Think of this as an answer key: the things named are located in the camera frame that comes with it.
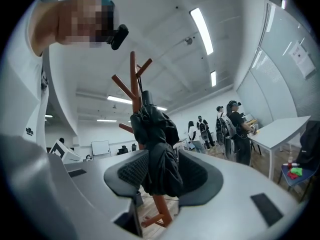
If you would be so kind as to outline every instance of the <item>chair seat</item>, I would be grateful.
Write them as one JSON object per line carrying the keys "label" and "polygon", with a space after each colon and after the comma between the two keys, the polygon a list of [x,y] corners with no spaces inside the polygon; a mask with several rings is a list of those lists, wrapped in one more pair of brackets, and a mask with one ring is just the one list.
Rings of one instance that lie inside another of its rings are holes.
{"label": "chair seat", "polygon": [[284,176],[286,182],[288,183],[288,185],[290,187],[293,187],[294,185],[297,185],[297,184],[299,184],[301,182],[304,182],[305,180],[311,178],[315,174],[314,170],[309,170],[309,169],[302,168],[302,176],[298,176],[295,179],[291,179],[288,176],[289,169],[288,169],[287,165],[281,165],[281,171],[283,173],[283,176]]}

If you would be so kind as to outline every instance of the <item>white paper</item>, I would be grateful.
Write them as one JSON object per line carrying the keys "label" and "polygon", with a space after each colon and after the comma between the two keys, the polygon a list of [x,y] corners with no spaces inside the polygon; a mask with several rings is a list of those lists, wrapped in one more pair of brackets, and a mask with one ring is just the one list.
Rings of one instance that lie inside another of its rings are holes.
{"label": "white paper", "polygon": [[304,78],[306,78],[307,75],[309,75],[313,70],[316,69],[310,57],[298,41],[292,47],[289,54],[300,69]]}

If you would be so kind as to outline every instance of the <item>red cloth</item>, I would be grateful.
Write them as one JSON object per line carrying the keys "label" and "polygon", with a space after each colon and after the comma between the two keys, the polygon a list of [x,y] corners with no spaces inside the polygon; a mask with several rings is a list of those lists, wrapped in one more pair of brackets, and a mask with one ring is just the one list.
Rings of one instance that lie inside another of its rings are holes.
{"label": "red cloth", "polygon": [[290,177],[291,180],[294,180],[299,177],[297,174],[292,173],[290,171],[288,171],[287,175]]}

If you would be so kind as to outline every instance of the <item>black fisheye border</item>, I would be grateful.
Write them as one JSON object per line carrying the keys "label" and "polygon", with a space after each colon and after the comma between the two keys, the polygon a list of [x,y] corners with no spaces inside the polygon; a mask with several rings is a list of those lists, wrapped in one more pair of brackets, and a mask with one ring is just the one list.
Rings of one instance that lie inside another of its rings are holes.
{"label": "black fisheye border", "polygon": [[[21,16],[34,0],[0,0],[1,4],[1,38],[0,52],[3,54],[8,38],[12,30],[18,23]],[[318,40],[320,40],[320,21],[319,21],[319,3],[318,0],[293,0],[297,7],[309,21]],[[9,191],[7,182],[4,180],[3,164],[1,161],[0,147],[0,183],[1,183],[1,204],[2,204],[2,228],[9,229],[10,238],[17,239],[21,235],[32,239],[46,239],[28,220],[21,207],[13,198]],[[319,234],[317,218],[320,211],[320,180],[319,177],[314,181],[313,192],[310,195],[309,202],[297,220],[289,228],[284,229],[283,236],[278,239],[295,239],[302,235],[304,239],[314,238]]]}

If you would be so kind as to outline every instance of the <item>smoke detector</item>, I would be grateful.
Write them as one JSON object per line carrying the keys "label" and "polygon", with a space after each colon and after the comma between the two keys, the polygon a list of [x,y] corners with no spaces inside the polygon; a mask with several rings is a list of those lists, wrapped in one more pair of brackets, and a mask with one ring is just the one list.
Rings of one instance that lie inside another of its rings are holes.
{"label": "smoke detector", "polygon": [[190,46],[192,44],[193,40],[190,37],[187,37],[186,39],[184,39],[184,44],[186,46]]}

